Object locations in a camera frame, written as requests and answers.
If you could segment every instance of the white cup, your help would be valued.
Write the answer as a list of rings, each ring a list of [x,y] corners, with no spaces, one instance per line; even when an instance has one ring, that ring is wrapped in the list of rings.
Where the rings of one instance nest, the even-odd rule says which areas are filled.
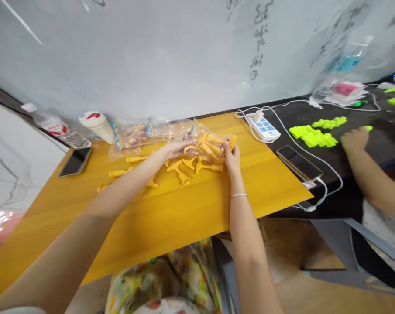
[[[89,111],[84,113],[84,116],[78,119],[83,126],[92,130],[108,144],[112,144],[114,142],[113,128],[107,121],[106,116],[101,112]]]

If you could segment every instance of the floor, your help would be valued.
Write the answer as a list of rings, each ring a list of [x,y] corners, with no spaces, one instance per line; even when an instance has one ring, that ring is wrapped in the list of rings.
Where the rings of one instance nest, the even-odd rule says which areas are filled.
[[[285,313],[394,313],[395,297],[344,287],[304,275],[299,268],[342,268],[312,225],[290,219],[262,220],[266,252]],[[110,277],[81,287],[66,314],[95,314],[105,306]]]

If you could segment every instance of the water bottle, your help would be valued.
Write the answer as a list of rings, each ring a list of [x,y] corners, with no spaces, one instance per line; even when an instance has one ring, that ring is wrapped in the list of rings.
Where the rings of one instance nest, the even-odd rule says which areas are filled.
[[[314,90],[310,100],[315,101],[317,104],[324,101],[324,99],[331,94],[333,88],[343,81],[343,78],[348,72],[354,69],[356,65],[363,59],[366,52],[366,47],[372,41],[373,36],[366,36],[362,44],[353,43],[350,49],[345,51],[339,58],[333,69],[321,84]]]
[[[39,111],[38,107],[32,103],[21,106],[25,111],[30,112],[34,122],[42,129],[55,135],[73,148],[90,147],[91,143],[84,136],[76,131],[70,130],[62,120],[53,113]]]

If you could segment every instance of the whiteboard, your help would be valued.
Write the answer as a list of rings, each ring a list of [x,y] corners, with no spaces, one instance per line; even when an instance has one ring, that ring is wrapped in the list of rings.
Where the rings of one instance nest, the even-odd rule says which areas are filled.
[[[395,71],[395,0],[0,0],[0,87],[70,119],[179,119],[308,94],[367,35],[361,82]]]

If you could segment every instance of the red label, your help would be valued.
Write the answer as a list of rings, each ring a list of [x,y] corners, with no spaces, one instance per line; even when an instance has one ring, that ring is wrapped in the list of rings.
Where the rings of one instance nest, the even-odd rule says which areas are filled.
[[[46,131],[48,131],[50,134],[53,135],[63,135],[65,133],[68,133],[69,129],[65,124],[52,124],[47,127],[45,127]]]

